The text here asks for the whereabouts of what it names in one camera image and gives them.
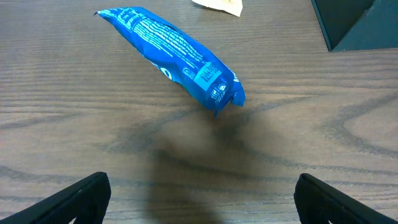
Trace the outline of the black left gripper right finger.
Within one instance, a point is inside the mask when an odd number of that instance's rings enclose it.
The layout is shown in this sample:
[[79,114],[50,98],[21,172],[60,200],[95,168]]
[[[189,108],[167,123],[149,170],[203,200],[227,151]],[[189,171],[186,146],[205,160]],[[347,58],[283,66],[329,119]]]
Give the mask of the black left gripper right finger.
[[300,174],[294,202],[301,224],[397,224],[308,173]]

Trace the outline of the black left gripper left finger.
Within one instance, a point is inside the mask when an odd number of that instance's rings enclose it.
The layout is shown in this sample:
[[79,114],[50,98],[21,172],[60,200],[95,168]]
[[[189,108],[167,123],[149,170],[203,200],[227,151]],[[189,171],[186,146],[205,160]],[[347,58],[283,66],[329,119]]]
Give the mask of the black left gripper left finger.
[[1,224],[102,224],[111,197],[105,172],[95,172]]

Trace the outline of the blue Oreo cookie pack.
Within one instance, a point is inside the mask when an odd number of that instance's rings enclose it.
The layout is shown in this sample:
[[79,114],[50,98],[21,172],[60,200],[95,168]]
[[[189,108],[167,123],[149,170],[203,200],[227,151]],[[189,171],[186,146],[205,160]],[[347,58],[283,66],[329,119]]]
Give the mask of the blue Oreo cookie pack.
[[246,95],[236,74],[173,24],[143,7],[116,7],[96,14],[205,108],[218,113],[228,103],[243,106]]

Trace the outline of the dark green box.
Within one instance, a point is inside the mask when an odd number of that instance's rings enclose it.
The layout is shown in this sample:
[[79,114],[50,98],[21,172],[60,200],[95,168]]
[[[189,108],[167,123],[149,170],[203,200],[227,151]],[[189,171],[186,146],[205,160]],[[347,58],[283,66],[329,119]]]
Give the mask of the dark green box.
[[312,0],[330,52],[397,47],[397,0]]

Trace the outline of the yellow snack packet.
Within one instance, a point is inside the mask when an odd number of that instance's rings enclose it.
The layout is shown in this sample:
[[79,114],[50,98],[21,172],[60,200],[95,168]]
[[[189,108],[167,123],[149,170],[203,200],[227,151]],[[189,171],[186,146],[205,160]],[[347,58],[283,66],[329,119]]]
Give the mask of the yellow snack packet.
[[240,17],[243,10],[242,0],[192,0],[201,6],[209,7],[219,11],[230,13]]

